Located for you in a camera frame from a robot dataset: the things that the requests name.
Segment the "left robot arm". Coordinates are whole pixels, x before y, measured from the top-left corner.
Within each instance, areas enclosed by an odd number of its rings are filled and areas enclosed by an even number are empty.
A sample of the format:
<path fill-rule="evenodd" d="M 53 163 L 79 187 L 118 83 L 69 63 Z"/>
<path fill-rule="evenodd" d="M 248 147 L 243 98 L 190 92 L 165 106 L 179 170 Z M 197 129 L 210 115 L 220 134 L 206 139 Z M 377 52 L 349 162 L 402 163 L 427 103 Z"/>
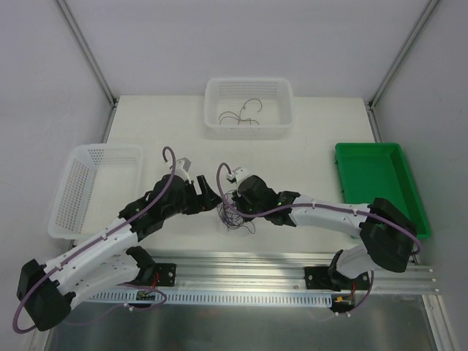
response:
<path fill-rule="evenodd" d="M 18 310 L 27 312 L 34 328 L 47 331 L 81 302 L 109 287 L 154 287 L 160 269 L 139 243 L 175 215 L 211 211 L 221 203 L 204 176 L 199 175 L 197 182 L 199 190 L 192 181 L 165 175 L 81 245 L 46 263 L 27 262 L 18 282 Z"/>

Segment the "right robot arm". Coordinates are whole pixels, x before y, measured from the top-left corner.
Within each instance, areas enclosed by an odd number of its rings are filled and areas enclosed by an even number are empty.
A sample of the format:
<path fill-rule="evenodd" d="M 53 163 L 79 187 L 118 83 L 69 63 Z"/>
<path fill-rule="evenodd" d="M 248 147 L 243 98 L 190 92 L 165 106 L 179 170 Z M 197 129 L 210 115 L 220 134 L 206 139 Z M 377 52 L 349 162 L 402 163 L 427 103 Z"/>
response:
<path fill-rule="evenodd" d="M 316 283 L 341 291 L 363 273 L 378 268 L 403 273 L 420 249 L 415 225 L 390 201 L 376 198 L 371 204 L 319 203 L 298 192 L 275 192 L 257 175 L 230 175 L 235 184 L 233 202 L 244 220 L 264 218 L 276 226 L 319 227 L 360 240 L 351 249 L 340 249 Z"/>

